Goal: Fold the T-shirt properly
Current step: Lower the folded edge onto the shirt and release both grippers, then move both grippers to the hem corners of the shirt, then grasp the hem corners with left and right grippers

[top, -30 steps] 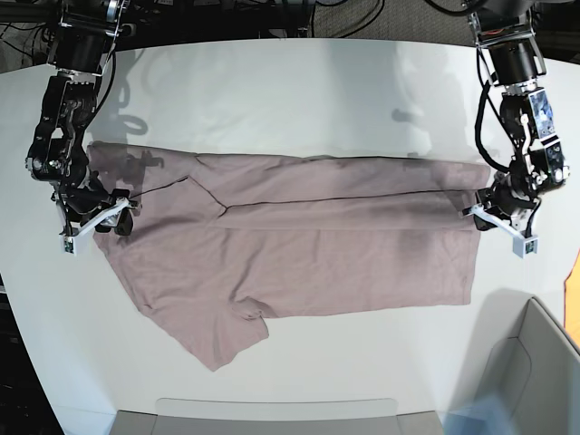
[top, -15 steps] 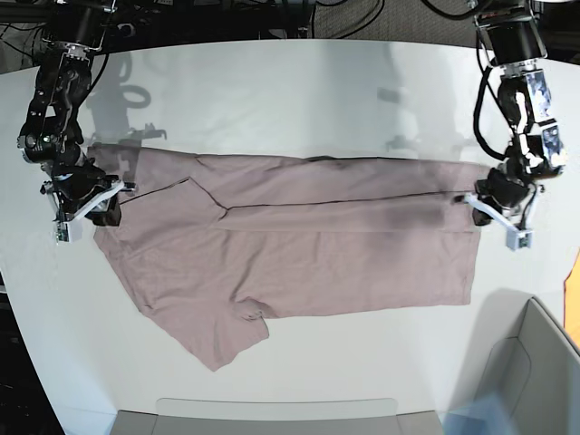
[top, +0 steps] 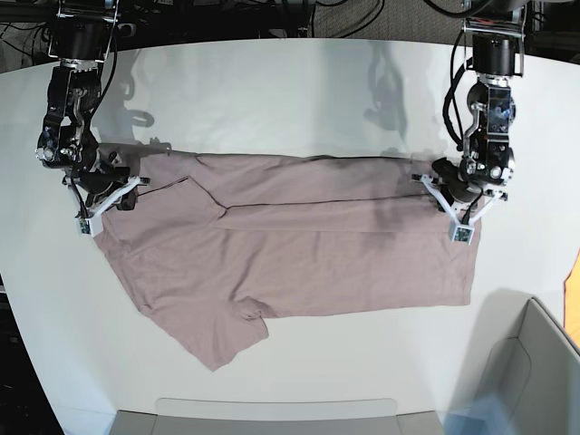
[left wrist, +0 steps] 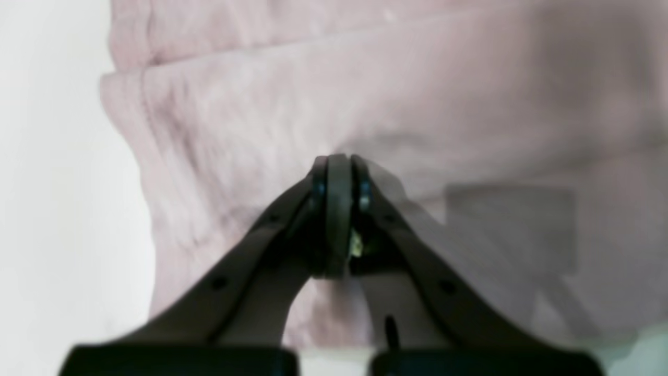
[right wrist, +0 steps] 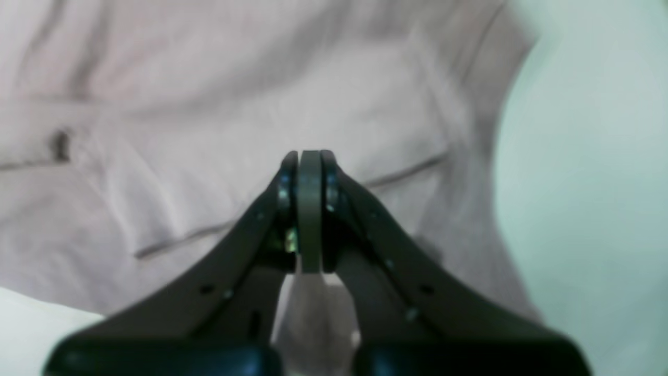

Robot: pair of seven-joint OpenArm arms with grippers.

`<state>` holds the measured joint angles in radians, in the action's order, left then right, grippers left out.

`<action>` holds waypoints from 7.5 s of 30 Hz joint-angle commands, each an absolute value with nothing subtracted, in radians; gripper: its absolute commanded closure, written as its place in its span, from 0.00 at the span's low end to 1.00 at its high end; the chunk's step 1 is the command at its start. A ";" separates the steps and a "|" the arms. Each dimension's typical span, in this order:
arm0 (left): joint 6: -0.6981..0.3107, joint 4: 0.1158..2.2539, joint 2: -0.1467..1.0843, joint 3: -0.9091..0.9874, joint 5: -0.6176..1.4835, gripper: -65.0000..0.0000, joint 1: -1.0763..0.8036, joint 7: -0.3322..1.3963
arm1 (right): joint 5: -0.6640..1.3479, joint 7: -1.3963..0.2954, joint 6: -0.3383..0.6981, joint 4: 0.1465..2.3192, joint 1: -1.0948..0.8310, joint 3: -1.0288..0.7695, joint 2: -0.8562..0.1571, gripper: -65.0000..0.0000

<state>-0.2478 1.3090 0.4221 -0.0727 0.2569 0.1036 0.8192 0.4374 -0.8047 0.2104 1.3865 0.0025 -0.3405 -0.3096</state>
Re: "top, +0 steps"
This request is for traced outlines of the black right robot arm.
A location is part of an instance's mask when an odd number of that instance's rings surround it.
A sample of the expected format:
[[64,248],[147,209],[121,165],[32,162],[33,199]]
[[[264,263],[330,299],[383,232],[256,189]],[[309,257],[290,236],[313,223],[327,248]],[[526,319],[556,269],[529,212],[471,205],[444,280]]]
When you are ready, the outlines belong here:
[[113,192],[130,183],[131,170],[120,166],[117,154],[101,154],[91,132],[92,119],[111,86],[102,83],[109,53],[118,59],[115,31],[117,1],[60,1],[48,54],[53,68],[47,90],[47,110],[37,142],[36,158],[47,169],[64,172],[63,184],[79,202],[80,218],[106,199],[121,211],[132,210],[136,189]]

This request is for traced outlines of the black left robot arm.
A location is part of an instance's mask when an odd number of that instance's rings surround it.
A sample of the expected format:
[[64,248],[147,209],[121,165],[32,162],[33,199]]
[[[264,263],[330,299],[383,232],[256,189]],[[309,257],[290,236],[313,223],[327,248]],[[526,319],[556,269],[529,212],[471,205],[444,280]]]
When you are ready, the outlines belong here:
[[[516,118],[516,104],[509,81],[524,72],[524,42],[527,7],[524,1],[464,1],[459,12],[451,12],[432,1],[431,9],[448,18],[460,19],[462,29],[454,43],[471,38],[472,55],[456,68],[449,68],[449,89],[442,116],[448,134],[461,154],[458,164],[438,159],[431,164],[440,191],[451,205],[467,206],[490,196],[506,185],[515,168],[509,130]],[[463,75],[474,72],[467,105],[470,126],[453,122],[450,111],[458,112],[456,91]]]

